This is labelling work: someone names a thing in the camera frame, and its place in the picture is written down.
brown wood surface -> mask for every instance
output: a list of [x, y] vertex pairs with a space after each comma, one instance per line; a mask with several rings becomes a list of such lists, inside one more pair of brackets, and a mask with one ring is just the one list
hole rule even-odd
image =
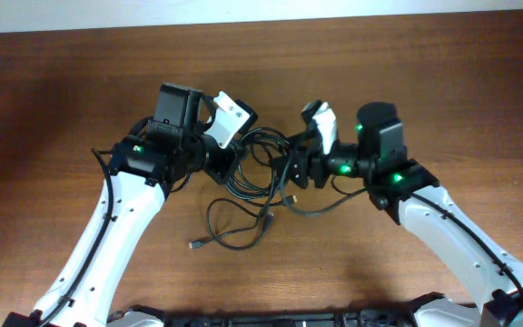
[[[348, 142], [362, 104], [397, 104], [410, 155], [523, 261], [523, 11], [4, 34], [0, 323], [31, 311], [90, 218], [103, 177], [89, 148], [109, 148], [152, 114], [165, 81], [225, 90], [258, 111], [257, 125], [286, 134], [301, 130], [300, 110], [319, 97]], [[306, 208], [339, 198], [330, 187], [292, 191]], [[246, 252], [190, 251], [206, 235], [207, 204], [227, 195], [199, 174], [170, 197], [135, 250], [114, 310], [323, 310], [431, 291], [470, 300], [366, 196], [313, 220], [276, 208], [265, 239]], [[251, 222], [230, 206], [214, 213], [220, 228]]]

white plastic part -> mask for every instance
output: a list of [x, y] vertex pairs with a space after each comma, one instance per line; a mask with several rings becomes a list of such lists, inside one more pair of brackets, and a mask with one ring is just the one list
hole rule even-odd
[[205, 131], [205, 134], [210, 135], [217, 141], [220, 148], [225, 149], [240, 128], [250, 119], [250, 114], [237, 105], [224, 91], [220, 91], [213, 101], [219, 107], [215, 111], [213, 125]]
[[[88, 270], [72, 296], [73, 303], [65, 307], [50, 323], [74, 326], [80, 322], [87, 327], [104, 327], [116, 286], [123, 276], [134, 248], [144, 229], [164, 204], [163, 189], [149, 186], [145, 179], [129, 173], [112, 176], [115, 222], [108, 229]], [[46, 317], [66, 294], [100, 231], [108, 206], [106, 181], [96, 210], [78, 241], [70, 259], [49, 291], [34, 307]]]
[[329, 154], [332, 145], [338, 139], [338, 126], [336, 125], [336, 115], [327, 102], [322, 103], [316, 114], [312, 117], [318, 126], [318, 132], [322, 138], [322, 152]]
[[[504, 251], [489, 238], [466, 214], [453, 202], [443, 187], [427, 186], [415, 192], [458, 218], [473, 231], [497, 257], [511, 268], [519, 283], [523, 286], [523, 263]], [[492, 292], [501, 289], [515, 292], [516, 286], [506, 275], [500, 275], [495, 265], [478, 243], [450, 219], [441, 218], [441, 213], [426, 203], [410, 197], [399, 203], [400, 223], [411, 233], [419, 237], [455, 274], [471, 293], [473, 302], [479, 311], [486, 302], [492, 300]]]
[[445, 298], [421, 306], [414, 317], [419, 327], [476, 327], [481, 319], [477, 309], [457, 305]]
[[122, 319], [110, 322], [107, 327], [163, 327], [158, 318], [144, 312], [127, 312]]

black cable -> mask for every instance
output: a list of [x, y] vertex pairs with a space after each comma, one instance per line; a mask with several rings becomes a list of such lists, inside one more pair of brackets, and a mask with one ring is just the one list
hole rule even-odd
[[336, 179], [336, 177], [338, 177], [338, 176], [332, 176], [332, 179], [331, 179], [331, 186], [334, 189], [334, 191], [336, 191], [342, 195], [350, 195], [350, 193], [344, 192], [340, 188], [338, 188], [338, 186], [336, 186], [336, 184], [334, 183], [334, 180]]
[[100, 228], [100, 231], [96, 235], [96, 239], [94, 240], [94, 243], [92, 244], [92, 247], [90, 248], [90, 252], [86, 256], [86, 259], [84, 260], [84, 264], [80, 268], [80, 272], [76, 275], [76, 278], [74, 279], [74, 282], [72, 282], [72, 285], [70, 285], [70, 288], [66, 292], [65, 295], [63, 295], [60, 298], [60, 302], [55, 306], [55, 308], [48, 314], [44, 319], [42, 319], [36, 326], [37, 327], [43, 327], [46, 326], [65, 306], [70, 302], [72, 295], [78, 288], [78, 285], [84, 278], [84, 275], [86, 274], [86, 271], [88, 270], [88, 266], [92, 262], [92, 259], [94, 258], [94, 255], [96, 253], [96, 250], [98, 250], [98, 246], [100, 246], [100, 241], [103, 239], [104, 234], [106, 233], [106, 230], [108, 229], [108, 224], [112, 220], [112, 214], [113, 214], [113, 206], [114, 206], [114, 192], [113, 192], [113, 182], [110, 178], [110, 174], [108, 173], [108, 167], [106, 166], [106, 163], [100, 156], [100, 153], [96, 151], [96, 149], [92, 149], [92, 153], [96, 157], [96, 160], [98, 160], [98, 163], [102, 167], [102, 172], [104, 173], [104, 179], [106, 180], [106, 188], [108, 190], [108, 207], [106, 209], [106, 214], [104, 215], [104, 222], [102, 224], [102, 227]]
[[138, 135], [142, 129], [149, 123], [150, 120], [152, 120], [152, 116], [144, 117], [140, 121], [138, 121], [136, 124], [134, 124], [133, 128], [128, 132], [128, 134], [132, 135]]
[[[215, 235], [215, 233], [213, 232], [213, 229], [211, 227], [210, 212], [211, 212], [213, 205], [218, 202], [226, 202], [226, 203], [231, 203], [231, 204], [235, 205], [236, 207], [238, 207], [239, 209], [241, 209], [242, 211], [244, 211], [251, 217], [255, 218], [255, 223], [249, 227], [238, 228], [238, 229], [235, 229], [235, 230], [232, 230], [229, 232]], [[201, 246], [205, 245], [206, 243], [209, 243], [212, 241], [217, 242], [220, 246], [222, 246], [226, 249], [229, 249], [229, 250], [243, 251], [243, 250], [251, 249], [253, 246], [257, 245], [260, 242], [260, 240], [262, 239], [263, 235], [265, 234], [267, 228], [270, 226], [271, 218], [272, 218], [272, 215], [270, 213], [267, 214], [265, 217], [260, 217], [260, 215], [258, 213], [253, 213], [253, 212], [247, 210], [247, 208], [245, 208], [241, 204], [236, 203], [234, 200], [230, 200], [230, 199], [226, 199], [226, 198], [218, 198], [218, 199], [213, 200], [211, 203], [209, 203], [209, 206], [207, 207], [207, 212], [205, 215], [206, 215], [206, 221], [207, 221], [207, 232], [209, 233], [211, 239], [206, 240], [206, 241], [191, 242], [190, 247], [192, 249], [196, 249], [196, 248], [201, 247]], [[251, 243], [244, 245], [244, 246], [233, 246], [233, 245], [229, 245], [228, 243], [225, 243], [221, 240], [222, 237], [229, 236], [229, 235], [232, 235], [235, 233], [251, 231], [251, 230], [257, 228], [257, 226], [260, 224], [261, 218], [263, 218], [263, 220], [264, 220], [263, 227], [261, 228], [261, 231], [258, 233], [256, 238]]]
[[450, 213], [449, 211], [441, 208], [439, 205], [435, 204], [434, 202], [432, 202], [431, 200], [421, 196], [421, 195], [418, 195], [418, 194], [415, 194], [415, 193], [412, 193], [410, 196], [414, 197], [415, 199], [417, 200], [420, 200], [426, 204], [428, 204], [430, 207], [432, 207], [433, 209], [437, 210], [438, 212], [440, 212], [444, 217], [447, 217], [449, 218], [452, 222], [454, 222], [454, 224], [456, 224], [459, 228], [461, 228], [465, 233], [467, 233], [469, 235], [469, 237], [471, 237], [478, 245], [479, 247], [481, 247], [481, 249], [489, 256], [489, 258], [493, 261], [494, 264], [497, 265], [497, 267], [504, 273], [506, 274], [506, 276], [512, 281], [512, 283], [514, 284], [514, 286], [516, 286], [516, 288], [518, 289], [518, 296], [519, 296], [519, 299], [520, 301], [522, 302], [522, 312], [523, 312], [523, 287], [522, 285], [519, 283], [518, 279], [516, 278], [516, 276], [512, 273], [512, 271], [509, 269], [509, 267], [503, 263], [495, 253], [493, 253], [493, 251], [491, 251], [491, 249], [475, 234], [473, 233], [473, 231], [464, 223], [461, 222], [461, 220], [459, 220], [458, 218], [455, 217], [455, 215], [453, 215], [452, 213]]
[[[208, 233], [211, 238], [207, 239], [207, 240], [199, 240], [199, 241], [191, 242], [190, 247], [192, 249], [201, 247], [210, 242], [216, 242], [220, 246], [222, 246], [226, 249], [234, 250], [234, 251], [242, 251], [242, 250], [251, 249], [253, 246], [258, 244], [258, 242], [263, 237], [263, 235], [265, 234], [265, 232], [267, 231], [268, 227], [270, 226], [270, 224], [272, 222], [273, 215], [268, 212], [269, 208], [272, 206], [284, 205], [285, 203], [295, 203], [296, 202], [296, 198], [293, 195], [286, 197], [285, 201], [278, 201], [275, 203], [271, 202], [271, 200], [276, 195], [277, 190], [278, 190], [277, 171], [276, 171], [275, 167], [273, 167], [271, 165], [271, 162], [272, 162], [271, 149], [278, 152], [280, 155], [288, 155], [288, 152], [290, 150], [290, 143], [288, 142], [286, 137], [275, 129], [272, 129], [269, 127], [258, 127], [258, 128], [255, 128], [255, 129], [249, 131], [248, 133], [246, 133], [239, 140], [239, 143], [243, 147], [246, 147], [246, 146], [250, 147], [250, 149], [252, 151], [252, 157], [258, 164], [271, 168], [271, 181], [270, 181], [270, 184], [265, 187], [255, 185], [245, 176], [245, 174], [242, 171], [241, 164], [238, 164], [236, 174], [230, 177], [229, 181], [225, 185], [225, 188], [231, 195], [237, 197], [238, 199], [246, 202], [249, 205], [253, 205], [253, 206], [260, 208], [260, 211], [258, 213], [253, 213], [253, 212], [247, 210], [242, 205], [240, 205], [230, 199], [226, 199], [226, 198], [215, 199], [214, 201], [212, 201], [209, 204], [209, 207], [207, 208], [207, 212], [206, 212], [207, 229], [208, 229]], [[259, 159], [259, 157], [257, 155], [255, 155], [255, 153], [253, 151], [254, 145], [260, 146], [262, 148], [262, 150], [266, 153], [266, 155], [268, 156], [267, 163], [265, 163], [264, 161]], [[255, 199], [262, 199], [262, 198], [266, 198], [266, 201], [264, 203], [256, 203], [256, 202], [252, 201]], [[255, 223], [250, 227], [238, 228], [235, 230], [231, 230], [229, 232], [215, 235], [212, 231], [211, 224], [210, 224], [210, 220], [211, 220], [210, 212], [211, 212], [212, 206], [218, 202], [226, 202], [226, 203], [230, 203], [232, 205], [237, 206], [238, 209], [240, 209], [240, 210], [244, 211], [245, 213], [247, 213], [248, 215], [254, 217]], [[234, 246], [234, 245], [230, 245], [230, 244], [222, 241], [223, 237], [226, 237], [226, 236], [229, 236], [229, 235], [232, 235], [235, 233], [251, 231], [255, 228], [258, 228], [261, 221], [263, 221], [263, 223], [261, 225], [261, 230], [251, 243], [244, 245], [244, 246]]]
[[366, 188], [362, 188], [356, 192], [353, 192], [353, 193], [349, 193], [347, 194], [346, 196], [344, 196], [343, 198], [339, 199], [337, 202], [333, 203], [333, 204], [330, 204], [320, 210], [316, 210], [316, 211], [304, 211], [304, 210], [300, 210], [296, 207], [294, 207], [293, 205], [291, 205], [291, 203], [288, 203], [286, 201], [286, 196], [285, 196], [285, 192], [284, 192], [284, 185], [285, 185], [285, 182], [287, 180], [286, 178], [286, 175], [288, 173], [288, 169], [290, 168], [290, 164], [291, 164], [291, 161], [296, 153], [296, 150], [301, 146], [301, 143], [303, 142], [303, 140], [305, 139], [305, 136], [309, 133], [313, 133], [313, 130], [315, 129], [315, 125], [314, 124], [311, 124], [309, 126], [309, 128], [304, 131], [299, 139], [298, 139], [298, 142], [291, 148], [291, 151], [290, 151], [290, 155], [288, 156], [288, 161], [286, 161], [286, 164], [284, 165], [284, 168], [283, 168], [283, 172], [281, 173], [281, 178], [280, 178], [280, 181], [278, 182], [278, 187], [280, 189], [280, 196], [281, 196], [281, 200], [284, 202], [284, 204], [286, 205], [286, 207], [288, 207], [288, 209], [290, 209], [292, 212], [294, 213], [297, 213], [299, 215], [302, 215], [306, 218], [313, 218], [313, 217], [316, 217], [318, 215], [321, 215], [323, 213], [327, 213], [328, 211], [331, 211], [332, 209], [338, 207], [339, 205], [347, 202], [348, 200], [350, 200], [351, 198], [359, 195], [359, 194], [362, 194], [362, 193], [365, 193], [367, 191]]
[[183, 182], [181, 183], [181, 185], [179, 185], [179, 187], [175, 188], [174, 190], [171, 191], [171, 193], [174, 193], [174, 192], [179, 192], [181, 191], [189, 181], [191, 181], [191, 178], [192, 178], [192, 173], [188, 174], [185, 176], [185, 179], [183, 180]]

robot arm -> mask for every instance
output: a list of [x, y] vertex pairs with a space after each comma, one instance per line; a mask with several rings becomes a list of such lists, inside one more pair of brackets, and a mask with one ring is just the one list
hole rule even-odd
[[[100, 242], [84, 278], [78, 284], [68, 304], [50, 321], [57, 326], [103, 327], [110, 310], [114, 292], [134, 248], [146, 226], [165, 202], [160, 185], [150, 186], [145, 179], [120, 172], [112, 176], [114, 209], [108, 229]], [[92, 244], [101, 229], [108, 205], [106, 182], [98, 205], [70, 259], [49, 291], [34, 307], [41, 317], [47, 317], [67, 293], [81, 269]]]
[[312, 119], [317, 122], [318, 108], [324, 104], [318, 100], [302, 112], [308, 130], [293, 137], [310, 134], [312, 128], [315, 133], [306, 140], [309, 146], [294, 150], [290, 165], [284, 165], [285, 173], [301, 188], [307, 187], [308, 179], [322, 188], [330, 175], [362, 178], [372, 203], [420, 238], [477, 305], [470, 309], [444, 298], [425, 303], [413, 314], [418, 326], [523, 325], [523, 263], [477, 227], [435, 176], [408, 160], [394, 105], [361, 107], [357, 114], [359, 143], [344, 144], [337, 137], [332, 140], [335, 119], [330, 129], [324, 128], [326, 124], [318, 128], [310, 123]]
[[[161, 87], [154, 117], [143, 119], [110, 151], [100, 199], [67, 264], [30, 317], [10, 313], [4, 326], [103, 327], [114, 292], [141, 235], [161, 210], [175, 182], [205, 171], [224, 184], [244, 155], [234, 141], [247, 132], [257, 115], [227, 94], [210, 124], [197, 121], [201, 91], [174, 84]], [[146, 137], [141, 130], [146, 126]], [[127, 314], [112, 326], [163, 326], [146, 312]]]

wooden table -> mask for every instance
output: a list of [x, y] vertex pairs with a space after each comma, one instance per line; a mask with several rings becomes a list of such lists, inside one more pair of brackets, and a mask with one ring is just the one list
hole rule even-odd
[[[89, 148], [110, 148], [152, 114], [165, 81], [224, 90], [257, 110], [257, 125], [286, 134], [303, 128], [300, 110], [319, 97], [347, 142], [361, 105], [397, 104], [410, 155], [523, 261], [523, 11], [3, 34], [0, 323], [31, 311], [90, 218], [103, 177]], [[330, 187], [291, 191], [313, 209], [340, 197]], [[249, 251], [189, 250], [206, 235], [207, 204], [227, 195], [202, 173], [170, 197], [136, 248], [114, 310], [324, 310], [431, 291], [470, 300], [366, 196], [313, 220], [276, 208]], [[219, 228], [251, 222], [230, 206], [214, 215]]]

